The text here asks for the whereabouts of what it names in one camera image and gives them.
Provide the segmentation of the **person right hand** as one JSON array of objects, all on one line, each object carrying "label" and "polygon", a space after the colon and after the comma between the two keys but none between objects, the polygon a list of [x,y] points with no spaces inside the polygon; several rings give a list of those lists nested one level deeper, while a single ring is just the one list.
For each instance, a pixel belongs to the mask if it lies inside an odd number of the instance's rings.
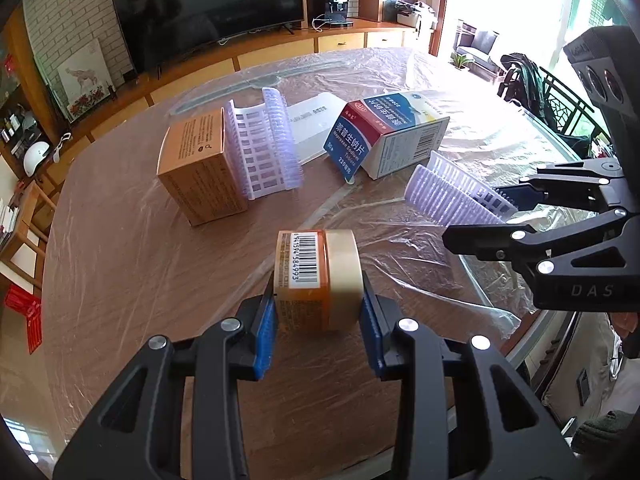
[{"label": "person right hand", "polygon": [[640,346],[640,327],[638,313],[611,313],[614,330],[623,341],[623,354],[628,359],[638,359]]}]

